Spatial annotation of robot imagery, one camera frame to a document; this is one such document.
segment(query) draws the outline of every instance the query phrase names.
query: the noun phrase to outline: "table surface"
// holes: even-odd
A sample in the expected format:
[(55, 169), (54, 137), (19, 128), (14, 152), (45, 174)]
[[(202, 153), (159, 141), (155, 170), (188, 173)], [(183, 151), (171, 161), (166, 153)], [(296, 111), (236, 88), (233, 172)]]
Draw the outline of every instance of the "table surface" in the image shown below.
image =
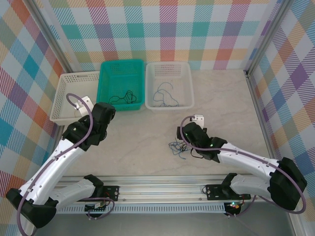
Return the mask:
[(269, 157), (257, 114), (242, 70), (192, 71), (195, 106), (179, 113), (155, 114), (145, 105), (139, 111), (116, 112), (107, 138), (91, 146), (65, 176), (225, 175), (245, 171), (196, 159), (190, 152), (173, 155), (182, 119), (203, 114), (209, 136), (228, 140), (241, 149)]

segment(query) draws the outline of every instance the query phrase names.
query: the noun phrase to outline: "black wire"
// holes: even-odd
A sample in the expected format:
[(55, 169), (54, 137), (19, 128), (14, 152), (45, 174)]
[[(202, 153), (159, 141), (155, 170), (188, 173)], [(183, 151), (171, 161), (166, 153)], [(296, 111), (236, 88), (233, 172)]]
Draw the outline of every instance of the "black wire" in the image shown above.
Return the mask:
[(203, 192), (203, 194), (206, 194), (206, 195), (207, 195), (207, 193), (205, 193), (205, 191), (204, 191), (205, 187), (206, 187), (206, 186), (204, 186), (204, 187), (202, 188), (202, 192)]
[(193, 150), (193, 148), (190, 150), (190, 154), (191, 154), (191, 156), (192, 157), (194, 157), (194, 158), (199, 158), (199, 159), (203, 159), (203, 156), (194, 156), (193, 154), (192, 154), (192, 150)]
[[(116, 97), (116, 98), (118, 98), (118, 99), (117, 99), (116, 101), (111, 101), (111, 99), (114, 98), (114, 97)], [(126, 102), (126, 104), (131, 104), (131, 103), (134, 103), (134, 102), (137, 100), (137, 97), (136, 97), (135, 95), (133, 95), (133, 92), (132, 92), (132, 91), (128, 90), (128, 91), (126, 92), (126, 94), (124, 95), (124, 97), (112, 96), (112, 97), (109, 99), (108, 103), (111, 104), (111, 105), (113, 105), (113, 102), (118, 102), (118, 101), (120, 101), (120, 100), (122, 100), (122, 99)]]

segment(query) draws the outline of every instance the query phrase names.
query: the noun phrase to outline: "checkered wallpaper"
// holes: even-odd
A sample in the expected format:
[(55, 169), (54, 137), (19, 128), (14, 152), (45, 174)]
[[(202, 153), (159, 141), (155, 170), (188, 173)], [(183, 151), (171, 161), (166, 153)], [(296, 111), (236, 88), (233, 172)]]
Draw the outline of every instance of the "checkered wallpaper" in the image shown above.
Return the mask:
[(49, 0), (51, 12), (47, 0), (36, 2), (73, 70), (90, 71), (114, 59), (189, 61), (195, 70), (241, 68), (271, 1)]
[(315, 233), (315, 0), (294, 2), (253, 75), (277, 157), (294, 158), (308, 182)]
[(283, 0), (277, 0), (277, 3), (275, 4), (275, 6), (273, 8), (273, 10), (272, 10), (272, 12), (271, 12), (271, 14), (270, 14), (270, 16), (269, 16), (269, 18), (267, 20), (267, 23), (266, 23), (264, 29), (262, 30), (262, 32), (261, 32), (261, 34), (260, 34), (260, 36), (259, 36), (259, 38), (258, 38), (258, 40), (257, 40), (257, 42), (255, 44), (255, 47), (254, 47), (254, 49), (253, 49), (253, 51), (251, 53), (251, 56), (250, 56), (246, 66), (245, 66), (245, 70), (248, 70), (249, 66), (251, 65), (252, 59), (256, 55), (256, 52), (257, 52), (258, 48), (260, 47), (262, 41), (264, 40), (264, 38), (266, 36), (266, 33), (267, 33), (269, 27), (271, 26), (271, 23), (272, 23), (274, 17), (277, 15), (277, 12), (279, 10), (279, 7), (281, 6), (282, 1)]
[(57, 125), (49, 120), (63, 68), (22, 0), (0, 0), (0, 236), (17, 235), (4, 198), (50, 155)]

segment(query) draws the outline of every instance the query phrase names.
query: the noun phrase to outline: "cable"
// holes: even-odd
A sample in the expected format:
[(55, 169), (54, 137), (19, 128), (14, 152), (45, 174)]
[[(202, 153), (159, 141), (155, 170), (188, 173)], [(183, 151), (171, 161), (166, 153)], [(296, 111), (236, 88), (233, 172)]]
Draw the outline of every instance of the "cable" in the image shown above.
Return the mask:
[(181, 157), (181, 152), (189, 151), (190, 149), (187, 149), (187, 145), (184, 142), (178, 142), (175, 138), (175, 142), (170, 142), (168, 144), (169, 148), (172, 149), (173, 155), (178, 155), (181, 159), (186, 160), (186, 158)]
[(269, 163), (268, 161), (261, 160), (261, 159), (255, 157), (255, 156), (253, 156), (253, 155), (251, 155), (251, 154), (248, 154), (248, 153), (246, 153), (246, 152), (243, 152), (243, 151), (238, 151), (238, 150), (235, 150), (235, 149), (228, 149), (228, 148), (200, 148), (200, 147), (194, 147), (194, 146), (192, 146), (190, 143), (188, 143), (188, 142), (185, 140), (185, 138), (184, 138), (183, 125), (184, 125), (185, 120), (187, 120), (187, 119), (189, 119), (189, 118), (194, 118), (194, 117), (195, 117), (195, 116), (188, 116), (188, 117), (185, 117), (185, 118), (182, 120), (181, 126), (180, 126), (181, 137), (182, 137), (183, 141), (187, 144), (187, 146), (189, 146), (189, 147), (191, 147), (191, 148), (193, 148), (193, 149), (195, 149), (195, 150), (200, 150), (200, 151), (229, 151), (229, 152), (235, 152), (235, 153), (237, 152), (237, 153), (239, 153), (239, 154), (241, 154), (241, 155), (247, 156), (247, 157), (249, 157), (249, 158), (251, 158), (251, 159), (254, 159), (254, 160), (256, 160), (256, 161), (262, 162), (263, 164), (266, 164), (266, 165), (268, 165), (268, 166), (271, 166), (272, 168), (275, 168), (277, 171), (279, 171), (281, 174), (283, 174), (288, 180), (290, 180), (290, 182), (293, 184), (293, 186), (297, 189), (297, 191), (299, 192), (299, 194), (300, 194), (300, 196), (301, 196), (302, 202), (303, 202), (303, 208), (302, 208), (301, 210), (299, 210), (299, 211), (287, 210), (287, 209), (284, 209), (284, 208), (278, 206), (278, 205), (275, 204), (274, 202), (271, 202), (271, 201), (265, 199), (265, 198), (262, 197), (262, 196), (259, 196), (259, 197), (260, 197), (261, 199), (265, 200), (266, 202), (271, 203), (271, 204), (273, 204), (273, 205), (275, 205), (275, 206), (277, 206), (277, 207), (279, 207), (279, 208), (283, 209), (284, 211), (289, 212), (289, 213), (291, 213), (291, 214), (301, 214), (301, 213), (305, 212), (305, 210), (306, 210), (306, 199), (305, 199), (305, 197), (304, 197), (304, 195), (303, 195), (303, 192), (301, 191), (301, 189), (299, 188), (299, 186), (297, 185), (297, 183), (291, 178), (291, 176), (289, 176), (286, 172), (284, 172), (284, 171), (283, 171), (282, 169), (280, 169), (279, 167), (277, 167), (277, 166), (275, 166), (275, 165)]
[[(166, 90), (164, 90), (164, 89), (159, 89), (159, 88), (161, 87), (161, 85), (163, 85), (163, 84), (169, 84), (169, 85), (171, 85), (171, 87), (172, 87), (172, 89), (173, 89), (173, 85), (172, 85), (171, 83), (169, 83), (169, 82), (163, 82), (162, 84), (159, 85), (159, 87), (157, 88), (157, 91), (154, 93), (154, 95), (153, 95), (153, 101), (155, 101), (155, 102), (162, 102), (162, 104), (161, 104), (159, 107), (161, 107), (161, 106), (164, 106), (164, 107), (179, 107), (178, 101), (177, 101), (176, 99), (174, 99), (174, 98), (172, 97), (172, 95), (171, 95), (168, 91), (166, 91)], [(165, 101), (164, 101), (164, 93), (161, 93), (160, 91), (165, 91), (165, 92), (167, 92), (167, 93), (170, 95), (170, 97), (171, 97), (177, 104), (176, 104), (176, 105), (167, 105), (167, 104), (165, 103)], [(160, 94), (163, 95), (162, 100), (155, 100), (155, 96), (156, 96), (157, 93), (160, 93)]]
[(201, 191), (202, 191), (203, 194), (207, 195), (207, 193), (204, 191), (205, 188), (206, 188), (206, 186), (204, 186)]
[[(41, 177), (41, 175), (44, 173), (44, 171), (45, 171), (54, 161), (57, 161), (61, 156), (65, 155), (65, 154), (66, 154), (67, 152), (69, 152), (70, 150), (72, 150), (72, 149), (78, 147), (81, 143), (83, 143), (83, 142), (89, 137), (89, 135), (90, 135), (90, 133), (91, 133), (91, 131), (92, 131), (92, 128), (93, 128), (93, 116), (92, 116), (92, 112), (90, 111), (88, 105), (85, 103), (85, 101), (84, 101), (81, 97), (79, 97), (79, 96), (77, 96), (77, 95), (75, 95), (75, 94), (73, 94), (73, 93), (68, 93), (68, 94), (66, 95), (66, 99), (67, 99), (67, 101), (68, 101), (72, 106), (74, 106), (74, 107), (75, 107), (75, 105), (74, 105), (73, 102), (70, 101), (69, 96), (72, 96), (72, 97), (78, 99), (78, 100), (85, 106), (85, 108), (87, 109), (87, 111), (88, 111), (88, 113), (89, 113), (89, 117), (90, 117), (90, 127), (89, 127), (89, 129), (88, 129), (86, 135), (85, 135), (80, 141), (78, 141), (76, 144), (72, 145), (72, 146), (69, 147), (68, 149), (64, 150), (63, 152), (59, 153), (58, 155), (56, 155), (56, 156), (55, 156), (55, 159), (50, 160), (50, 161), (41, 169), (41, 171), (38, 173), (38, 175), (34, 178), (34, 180), (32, 181), (32, 183), (29, 185), (27, 192), (24, 194), (24, 196), (22, 197), (22, 199), (21, 199), (21, 201), (20, 201), (20, 203), (19, 203), (18, 210), (17, 210), (17, 216), (16, 216), (17, 225), (18, 225), (19, 231), (20, 231), (20, 233), (21, 233), (22, 236), (28, 236), (28, 235), (25, 233), (25, 231), (23, 230), (23, 227), (22, 227), (22, 223), (21, 223), (21, 210), (22, 210), (22, 206), (23, 206), (23, 203), (24, 203), (26, 197), (27, 197), (28, 194), (30, 193), (29, 191), (32, 190), (32, 188), (35, 186), (37, 180)], [(34, 236), (35, 233), (36, 233), (36, 231), (37, 231), (37, 229), (35, 229), (35, 230), (33, 231), (33, 233), (31, 234), (31, 236)]]
[(104, 200), (104, 201), (109, 201), (109, 202), (111, 202), (111, 203), (113, 204), (113, 206), (112, 206), (112, 208), (109, 210), (109, 212), (107, 212), (107, 213), (105, 213), (105, 214), (103, 214), (103, 215), (101, 215), (101, 216), (99, 216), (99, 217), (91, 217), (91, 216), (90, 216), (90, 212), (91, 212), (92, 210), (89, 210), (89, 211), (88, 211), (89, 220), (99, 220), (99, 219), (102, 219), (102, 218), (108, 216), (108, 215), (113, 211), (113, 209), (114, 209), (114, 207), (115, 207), (115, 202), (114, 202), (114, 200), (112, 200), (112, 199), (110, 199), (110, 198), (84, 198), (84, 199), (82, 199), (82, 200)]
[[(114, 98), (114, 97), (117, 97), (118, 100), (116, 100), (116, 101), (111, 101), (111, 99)], [(137, 100), (137, 97), (136, 97), (135, 95), (133, 95), (133, 92), (132, 92), (132, 91), (128, 90), (128, 91), (126, 92), (126, 94), (124, 95), (124, 97), (112, 96), (112, 97), (109, 99), (108, 103), (109, 103), (110, 105), (113, 105), (113, 102), (118, 102), (118, 101), (120, 101), (120, 100), (124, 100), (127, 104), (132, 104), (132, 103), (134, 103), (134, 102)]]
[(194, 157), (194, 158), (199, 158), (199, 159), (203, 159), (203, 156), (194, 156), (194, 155), (192, 154), (192, 151), (193, 151), (193, 148), (190, 149), (190, 154), (191, 154), (192, 157)]

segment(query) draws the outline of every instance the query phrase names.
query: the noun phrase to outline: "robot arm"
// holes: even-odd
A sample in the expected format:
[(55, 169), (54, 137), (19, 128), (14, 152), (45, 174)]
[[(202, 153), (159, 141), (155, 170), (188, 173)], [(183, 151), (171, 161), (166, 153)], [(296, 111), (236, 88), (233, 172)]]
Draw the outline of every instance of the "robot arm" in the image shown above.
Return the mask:
[(29, 191), (32, 181), (48, 162), (56, 160), (39, 176), (22, 206), (21, 213), (36, 228), (42, 228), (48, 224), (58, 210), (73, 202), (89, 197), (104, 197), (102, 195), (103, 182), (92, 175), (85, 176), (83, 180), (69, 187), (57, 190), (54, 190), (54, 188), (74, 161), (84, 154), (91, 145), (97, 146), (100, 141), (106, 138), (107, 126), (114, 118), (114, 115), (115, 108), (113, 106), (106, 103), (96, 103), (92, 110), (93, 128), (89, 137), (77, 148), (65, 153), (59, 159), (55, 159), (57, 154), (72, 147), (86, 135), (90, 127), (90, 117), (84, 116), (68, 126), (57, 148), (28, 182), (21, 186), (20, 189), (11, 188), (7, 192), (6, 198), (17, 209), (22, 196)]
[(232, 195), (254, 194), (271, 198), (277, 205), (287, 210), (294, 210), (300, 200), (297, 188), (281, 172), (287, 173), (303, 192), (307, 182), (291, 159), (269, 159), (253, 153), (241, 150), (218, 137), (209, 137), (203, 130), (204, 118), (202, 115), (194, 115), (190, 123), (183, 127), (184, 138), (196, 148), (215, 148), (215, 150), (197, 150), (207, 160), (218, 163), (234, 165), (253, 174), (253, 177), (244, 177), (235, 173), (227, 175), (222, 183), (223, 193), (230, 199)]

